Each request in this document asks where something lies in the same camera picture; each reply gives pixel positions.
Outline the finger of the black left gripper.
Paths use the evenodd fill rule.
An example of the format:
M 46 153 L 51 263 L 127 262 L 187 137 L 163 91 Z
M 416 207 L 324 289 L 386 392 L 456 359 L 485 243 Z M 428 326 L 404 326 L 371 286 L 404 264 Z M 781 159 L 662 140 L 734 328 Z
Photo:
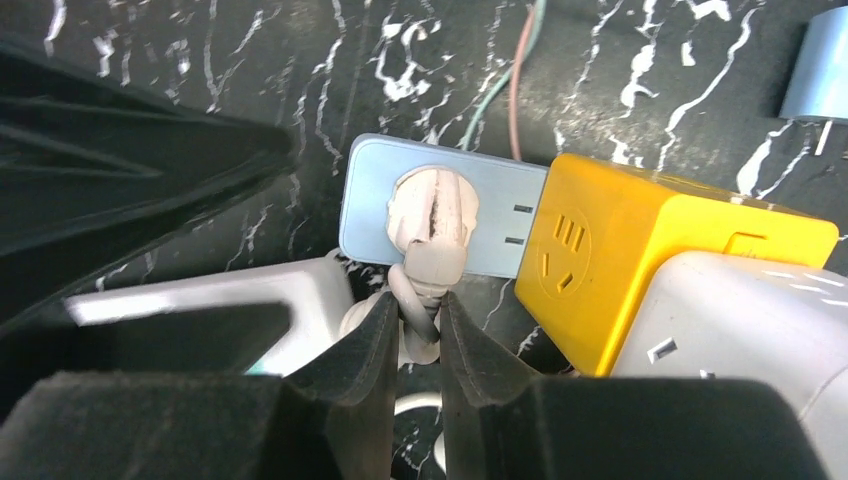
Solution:
M 282 129 L 1 44 L 1 318 L 295 167 Z

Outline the white colourful power strip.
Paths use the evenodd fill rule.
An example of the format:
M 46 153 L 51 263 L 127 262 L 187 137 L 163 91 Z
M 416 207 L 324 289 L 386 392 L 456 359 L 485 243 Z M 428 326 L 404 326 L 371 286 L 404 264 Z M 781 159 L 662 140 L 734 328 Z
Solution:
M 353 303 L 328 258 L 74 296 L 67 366 L 287 376 L 340 339 Z

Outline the light blue usb charger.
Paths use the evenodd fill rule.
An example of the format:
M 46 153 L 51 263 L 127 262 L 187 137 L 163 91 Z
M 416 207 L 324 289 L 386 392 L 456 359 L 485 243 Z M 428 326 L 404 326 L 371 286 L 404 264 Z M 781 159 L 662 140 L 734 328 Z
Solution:
M 814 154 L 823 153 L 835 124 L 847 123 L 847 8 L 811 19 L 780 109 L 780 117 L 821 123 Z

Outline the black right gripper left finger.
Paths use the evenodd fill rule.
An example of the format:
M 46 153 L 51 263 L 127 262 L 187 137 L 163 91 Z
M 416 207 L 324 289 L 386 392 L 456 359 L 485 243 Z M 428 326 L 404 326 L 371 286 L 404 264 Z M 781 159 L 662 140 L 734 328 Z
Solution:
M 1 336 L 5 479 L 386 479 L 399 308 L 287 377 L 70 370 L 77 326 L 51 306 Z

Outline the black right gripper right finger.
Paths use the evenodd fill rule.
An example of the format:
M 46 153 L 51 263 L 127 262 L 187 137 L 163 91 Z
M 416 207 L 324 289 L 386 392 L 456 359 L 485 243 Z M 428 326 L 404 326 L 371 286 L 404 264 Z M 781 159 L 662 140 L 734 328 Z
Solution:
M 545 375 L 441 302 L 451 479 L 822 479 L 789 405 L 746 380 Z

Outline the white strip power plug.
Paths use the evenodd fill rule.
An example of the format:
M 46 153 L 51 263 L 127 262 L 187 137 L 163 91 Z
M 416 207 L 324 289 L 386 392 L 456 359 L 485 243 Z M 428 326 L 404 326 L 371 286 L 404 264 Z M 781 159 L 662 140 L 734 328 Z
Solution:
M 398 365 L 436 362 L 441 301 L 463 276 L 479 206 L 473 186 L 452 170 L 420 168 L 398 180 L 386 232 L 403 260 L 390 266 L 381 291 L 345 313 L 340 335 L 361 325 L 381 295 L 390 293 L 399 308 Z

